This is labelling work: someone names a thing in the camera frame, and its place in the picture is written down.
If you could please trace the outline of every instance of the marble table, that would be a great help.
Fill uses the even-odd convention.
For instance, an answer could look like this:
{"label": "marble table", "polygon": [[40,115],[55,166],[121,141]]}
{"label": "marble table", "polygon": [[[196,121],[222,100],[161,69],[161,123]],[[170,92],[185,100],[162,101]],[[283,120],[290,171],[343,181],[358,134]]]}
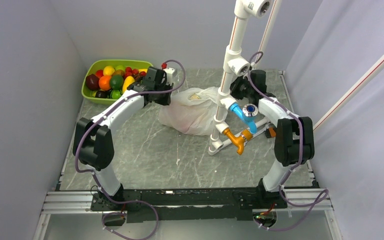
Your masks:
{"label": "marble table", "polygon": [[[267,91],[290,108],[278,71],[269,69],[266,72]],[[187,69],[186,82],[180,91],[218,87],[222,74],[222,69]],[[246,99],[239,101],[241,106],[246,103]],[[79,115],[91,118],[107,107],[85,100]],[[230,145],[210,156],[208,136],[187,135],[160,124],[159,110],[159,105],[148,104],[113,132],[116,140],[112,164],[125,189],[254,187],[276,159],[274,138],[267,139],[263,134],[248,142],[242,155]],[[246,127],[232,113],[228,114],[226,122],[235,134]],[[90,174],[75,171],[74,156],[69,154],[60,190],[89,190],[94,184]],[[307,165],[297,168],[286,182],[289,187],[311,185]]]}

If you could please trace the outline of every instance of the white plastic bag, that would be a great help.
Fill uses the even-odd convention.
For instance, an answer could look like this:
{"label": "white plastic bag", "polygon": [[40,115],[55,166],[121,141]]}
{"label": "white plastic bag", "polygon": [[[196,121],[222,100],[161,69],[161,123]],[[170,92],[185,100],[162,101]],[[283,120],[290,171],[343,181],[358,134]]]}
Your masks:
{"label": "white plastic bag", "polygon": [[189,88],[171,95],[171,103],[161,106],[161,124],[191,135],[211,135],[217,110],[217,87]]}

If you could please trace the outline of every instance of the purple cable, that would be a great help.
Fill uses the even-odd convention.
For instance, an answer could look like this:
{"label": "purple cable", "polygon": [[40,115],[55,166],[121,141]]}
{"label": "purple cable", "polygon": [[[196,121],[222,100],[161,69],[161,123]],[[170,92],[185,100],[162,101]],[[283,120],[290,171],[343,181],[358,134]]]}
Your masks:
{"label": "purple cable", "polygon": [[145,95],[145,94],[168,94],[168,93],[171,93],[171,92],[174,92],[176,90],[178,90],[182,85],[183,83],[185,82],[185,79],[186,79],[186,71],[185,71],[185,68],[183,67],[183,65],[177,61],[177,60],[173,60],[173,59],[170,59],[170,60],[167,60],[165,61],[164,63],[170,63],[170,62],[173,62],[173,63],[177,63],[181,70],[183,71],[183,78],[180,82],[180,84],[178,86],[176,86],[175,88],[173,89],[170,89],[170,90],[164,90],[164,91],[144,91],[144,92],[137,92],[137,93],[134,93],[124,99],[122,99],[121,101],[119,101],[116,105],[114,105],[110,110],[108,110],[108,112],[102,116],[101,118],[99,118],[95,123],[92,124],[92,126],[90,126],[86,132],[84,133],[84,135],[81,137],[80,139],[80,142],[78,143],[78,147],[77,147],[77,150],[75,151],[75,157],[74,157],[74,168],[75,170],[78,172],[78,173],[92,173],[92,177],[93,179],[95,180],[96,184],[98,185],[98,187],[100,188],[100,191],[111,201],[113,202],[114,204],[130,204],[130,203],[141,203],[141,204],[145,204],[145,205],[148,205],[152,210],[153,212],[155,213],[155,227],[154,229],[152,230],[152,232],[144,237],[144,238],[140,238],[140,239],[134,239],[134,238],[130,238],[130,237],[127,237],[127,236],[124,236],[112,229],[109,229],[107,226],[105,226],[105,223],[104,223],[104,220],[105,218],[108,216],[108,215],[121,215],[121,216],[124,216],[125,214],[124,213],[119,213],[119,212],[111,212],[107,215],[105,215],[103,218],[102,218],[102,225],[104,226],[104,229],[110,231],[111,233],[121,237],[121,238],[124,238],[124,239],[127,239],[127,240],[146,240],[146,239],[149,239],[150,237],[152,237],[152,235],[155,234],[155,232],[157,231],[157,228],[158,228],[158,221],[159,221],[159,218],[158,218],[158,213],[157,213],[157,210],[155,209],[155,207],[153,207],[151,204],[145,202],[145,201],[142,201],[142,200],[131,200],[131,201],[115,201],[113,200],[110,195],[102,188],[102,185],[100,184],[98,178],[96,177],[95,173],[93,170],[91,169],[84,169],[84,170],[80,170],[79,168],[79,155],[80,155],[80,149],[82,149],[82,146],[83,146],[83,143],[85,142],[87,136],[90,134],[90,132],[99,124],[101,123],[104,118],[106,118],[108,115],[110,115],[112,112],[114,112],[120,105],[122,105],[123,103],[125,103],[126,101],[128,101],[129,99],[131,98],[134,98],[134,97],[137,97],[137,96],[140,96],[140,95]]}
{"label": "purple cable", "polygon": [[[262,51],[258,51],[256,53],[254,53],[251,58],[249,59],[249,62],[251,62],[253,60],[253,58],[258,55],[258,54],[261,54],[260,57],[256,60],[255,63],[258,63],[258,61],[263,57],[263,52]],[[315,201],[312,202],[312,203],[307,203],[307,204],[295,204],[293,202],[290,202],[286,196],[282,193],[282,185],[285,184],[285,182],[288,180],[289,176],[291,175],[292,171],[296,168],[298,168],[298,166],[301,165],[301,163],[303,162],[303,146],[304,146],[304,139],[303,139],[303,124],[301,123],[301,121],[298,119],[297,116],[295,116],[292,112],[290,112],[285,106],[283,106],[280,102],[278,101],[274,101],[273,99],[271,99],[270,97],[268,97],[267,95],[265,95],[264,93],[262,93],[253,83],[253,81],[251,80],[251,74],[250,74],[250,71],[248,71],[246,73],[246,77],[248,78],[248,81],[249,83],[251,84],[252,88],[254,88],[255,91],[257,91],[257,93],[259,93],[261,96],[263,96],[264,98],[266,98],[267,100],[269,100],[270,102],[272,103],[275,103],[277,106],[279,106],[280,108],[282,108],[285,113],[288,113],[288,115],[293,118],[297,123],[298,123],[298,128],[299,128],[299,155],[298,155],[298,162],[293,165],[290,170],[288,171],[287,174],[285,174],[285,176],[282,178],[282,180],[280,181],[280,185],[279,185],[279,193],[280,193],[280,196],[282,197],[282,199],[287,202],[288,204],[290,204],[291,206],[294,206],[294,207],[310,207],[307,211],[307,213],[305,213],[304,216],[302,216],[302,218],[296,222],[294,225],[292,226],[289,226],[289,227],[286,227],[286,228],[278,228],[278,229],[269,229],[269,228],[266,228],[264,227],[265,229],[267,230],[270,230],[270,231],[288,231],[288,230],[291,230],[293,228],[295,228],[296,226],[298,226],[300,223],[302,223],[304,221],[304,219],[310,214],[311,210],[314,208],[314,206],[318,203],[320,203],[321,201],[323,201],[324,199],[326,199],[328,197],[328,194],[329,194],[329,190],[327,189],[324,189],[323,191],[321,191],[318,196],[315,198]]]}

